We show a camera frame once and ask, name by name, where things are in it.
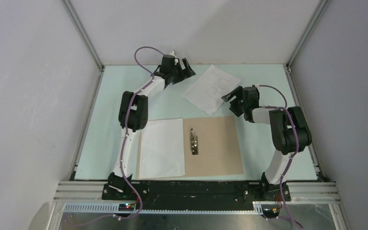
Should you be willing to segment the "metal folder clip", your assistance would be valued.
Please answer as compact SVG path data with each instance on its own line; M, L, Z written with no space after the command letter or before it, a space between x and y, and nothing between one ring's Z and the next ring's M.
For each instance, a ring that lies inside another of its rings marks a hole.
M198 136L193 128L190 129L190 149L192 155L198 155Z

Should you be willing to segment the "printed white paper sheet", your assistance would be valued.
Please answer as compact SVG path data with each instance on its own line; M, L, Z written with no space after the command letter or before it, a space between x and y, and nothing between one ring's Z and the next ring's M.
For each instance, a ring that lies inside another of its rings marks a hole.
M233 91L240 85L240 82L241 79L210 65L195 83L182 94L182 97L211 115L223 103L222 96Z

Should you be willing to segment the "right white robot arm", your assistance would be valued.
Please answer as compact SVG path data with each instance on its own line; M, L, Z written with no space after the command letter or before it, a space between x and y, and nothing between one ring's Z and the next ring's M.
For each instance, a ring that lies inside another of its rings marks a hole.
M286 175L295 156L312 143L312 135L299 106L260 105L258 85L238 86L222 96L230 104L230 110L243 116L250 123L270 126L271 139L275 148L272 160L259 182L259 196L263 200L284 200Z

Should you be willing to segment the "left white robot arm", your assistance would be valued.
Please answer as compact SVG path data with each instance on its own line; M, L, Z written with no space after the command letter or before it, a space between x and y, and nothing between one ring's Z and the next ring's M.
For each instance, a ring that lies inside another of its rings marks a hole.
M139 89L122 94L118 121L122 137L117 162L108 176L109 189L120 199L132 195L131 147L136 135L143 130L149 117L149 100L167 86L182 82L196 73L187 58L179 59L173 52L162 57L161 64L150 74L150 79Z

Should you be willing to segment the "brown cardboard folder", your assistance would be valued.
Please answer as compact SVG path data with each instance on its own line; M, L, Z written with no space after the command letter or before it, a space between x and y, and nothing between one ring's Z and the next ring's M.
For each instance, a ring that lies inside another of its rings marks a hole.
M193 177L216 177L243 174L242 156L234 117L184 118L185 174L180 177L157 178L157 180L184 179ZM190 129L198 136L198 155L190 149ZM138 146L139 173L140 143Z

